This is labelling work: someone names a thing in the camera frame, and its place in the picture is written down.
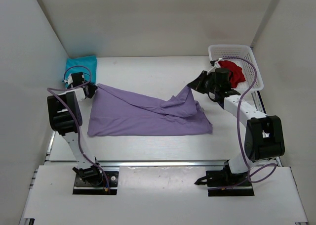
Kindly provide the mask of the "teal t shirt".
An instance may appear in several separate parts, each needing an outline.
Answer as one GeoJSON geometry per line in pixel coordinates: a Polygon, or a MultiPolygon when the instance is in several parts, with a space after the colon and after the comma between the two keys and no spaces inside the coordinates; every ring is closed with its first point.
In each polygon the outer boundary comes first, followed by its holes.
{"type": "MultiPolygon", "coordinates": [[[[65,67],[63,80],[68,79],[70,74],[83,72],[84,79],[90,80],[92,84],[96,83],[97,57],[95,55],[68,58],[65,67]]],[[[69,88],[69,84],[65,82],[65,88],[69,88]]]]}

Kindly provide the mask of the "lavender t shirt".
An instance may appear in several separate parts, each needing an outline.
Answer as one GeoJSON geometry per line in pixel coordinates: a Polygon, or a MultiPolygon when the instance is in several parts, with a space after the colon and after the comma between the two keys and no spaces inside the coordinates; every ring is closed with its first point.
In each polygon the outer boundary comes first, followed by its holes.
{"type": "Polygon", "coordinates": [[[211,134],[213,125],[189,87],[169,100],[98,84],[87,134],[184,136],[211,134]]]}

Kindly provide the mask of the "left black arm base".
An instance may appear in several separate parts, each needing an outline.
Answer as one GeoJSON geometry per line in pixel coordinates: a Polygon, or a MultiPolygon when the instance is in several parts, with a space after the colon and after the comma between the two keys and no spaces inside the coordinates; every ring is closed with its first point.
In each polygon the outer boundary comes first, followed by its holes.
{"type": "Polygon", "coordinates": [[[74,195],[117,195],[119,171],[105,171],[107,183],[102,171],[95,166],[88,169],[73,167],[72,170],[76,173],[74,195]]]}

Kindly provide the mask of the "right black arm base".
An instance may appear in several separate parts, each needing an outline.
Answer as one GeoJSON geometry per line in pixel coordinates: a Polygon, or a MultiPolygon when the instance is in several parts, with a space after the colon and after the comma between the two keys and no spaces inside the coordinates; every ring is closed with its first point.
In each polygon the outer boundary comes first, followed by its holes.
{"type": "Polygon", "coordinates": [[[197,179],[195,185],[206,185],[208,197],[254,196],[252,183],[247,172],[233,174],[228,161],[222,170],[206,171],[205,176],[197,179]]]}

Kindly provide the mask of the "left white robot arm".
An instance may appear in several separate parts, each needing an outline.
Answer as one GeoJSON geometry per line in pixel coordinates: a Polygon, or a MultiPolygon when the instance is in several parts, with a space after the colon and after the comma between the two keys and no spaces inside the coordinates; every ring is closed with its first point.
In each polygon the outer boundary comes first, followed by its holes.
{"type": "Polygon", "coordinates": [[[60,94],[56,94],[53,89],[47,90],[51,93],[47,97],[48,116],[51,128],[62,136],[75,157],[75,173],[82,180],[99,185],[104,174],[81,135],[82,115],[79,108],[79,101],[92,98],[97,86],[84,77],[84,72],[70,73],[65,78],[67,89],[60,90],[60,94]]]}

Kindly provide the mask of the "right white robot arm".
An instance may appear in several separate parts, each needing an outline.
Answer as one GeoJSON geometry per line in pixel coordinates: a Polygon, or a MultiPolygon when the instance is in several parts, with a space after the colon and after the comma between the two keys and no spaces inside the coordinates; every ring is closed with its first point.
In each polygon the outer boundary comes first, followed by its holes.
{"type": "Polygon", "coordinates": [[[214,72],[202,71],[187,86],[202,94],[213,94],[211,101],[218,103],[224,110],[237,119],[237,133],[240,124],[246,128],[241,153],[228,161],[228,169],[222,172],[222,181],[227,185],[235,184],[241,173],[247,172],[259,161],[284,155],[285,145],[281,119],[258,111],[243,100],[243,94],[231,87],[231,72],[217,68],[214,72]]]}

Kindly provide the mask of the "white plastic laundry basket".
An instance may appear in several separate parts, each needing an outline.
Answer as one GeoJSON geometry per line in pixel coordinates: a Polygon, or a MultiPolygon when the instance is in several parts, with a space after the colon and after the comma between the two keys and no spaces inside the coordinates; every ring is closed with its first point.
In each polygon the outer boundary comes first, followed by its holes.
{"type": "Polygon", "coordinates": [[[250,62],[256,69],[257,77],[256,82],[252,86],[250,93],[254,91],[260,91],[264,88],[264,83],[255,60],[252,49],[246,45],[210,45],[208,47],[209,60],[217,60],[228,58],[227,60],[234,62],[237,66],[242,69],[242,73],[245,77],[245,82],[238,83],[237,90],[240,93],[243,93],[249,88],[249,86],[254,81],[255,72],[250,64],[244,61],[247,60],[250,62]]]}

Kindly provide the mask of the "red t shirt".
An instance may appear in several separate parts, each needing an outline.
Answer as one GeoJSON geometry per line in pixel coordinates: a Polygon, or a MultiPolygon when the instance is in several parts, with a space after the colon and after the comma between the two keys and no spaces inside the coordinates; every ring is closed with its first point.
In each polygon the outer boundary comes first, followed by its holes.
{"type": "Polygon", "coordinates": [[[246,81],[242,72],[242,68],[237,66],[234,62],[229,60],[221,60],[218,62],[221,68],[227,68],[230,71],[229,80],[232,88],[237,88],[239,83],[246,81]]]}

